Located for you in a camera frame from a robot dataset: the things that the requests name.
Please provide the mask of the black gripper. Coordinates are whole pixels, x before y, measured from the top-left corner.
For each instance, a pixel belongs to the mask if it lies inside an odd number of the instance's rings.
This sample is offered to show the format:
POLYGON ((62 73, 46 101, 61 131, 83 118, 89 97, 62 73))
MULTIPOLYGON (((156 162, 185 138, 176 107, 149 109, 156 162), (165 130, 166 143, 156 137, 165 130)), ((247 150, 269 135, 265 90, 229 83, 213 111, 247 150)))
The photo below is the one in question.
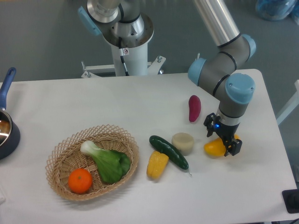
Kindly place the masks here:
POLYGON ((229 154, 234 156, 240 152, 242 141, 235 135, 240 124, 240 118, 230 118, 224 114, 215 115, 215 113, 211 113, 206 116, 203 124, 207 130, 207 137, 216 132, 222 139, 226 150, 224 156, 229 154))

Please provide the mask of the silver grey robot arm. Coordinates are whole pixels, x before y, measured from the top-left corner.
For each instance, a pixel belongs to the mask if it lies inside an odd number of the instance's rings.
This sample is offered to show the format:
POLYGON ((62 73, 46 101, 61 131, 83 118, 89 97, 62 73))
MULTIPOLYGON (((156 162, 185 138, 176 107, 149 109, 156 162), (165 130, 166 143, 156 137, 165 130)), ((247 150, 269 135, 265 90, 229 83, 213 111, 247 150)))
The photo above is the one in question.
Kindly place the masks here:
MULTIPOLYGON (((226 154, 236 155, 242 141, 235 132, 255 90, 254 80, 236 70, 252 57, 256 44, 239 32, 223 1, 196 0, 194 5, 219 53, 211 60, 196 59, 188 77, 219 100, 218 111, 206 117, 204 126, 208 136, 215 133, 221 138, 226 154)), ((154 27, 136 0, 89 0, 78 16, 90 33, 103 35, 111 46, 117 76, 149 74, 148 42, 154 27)))

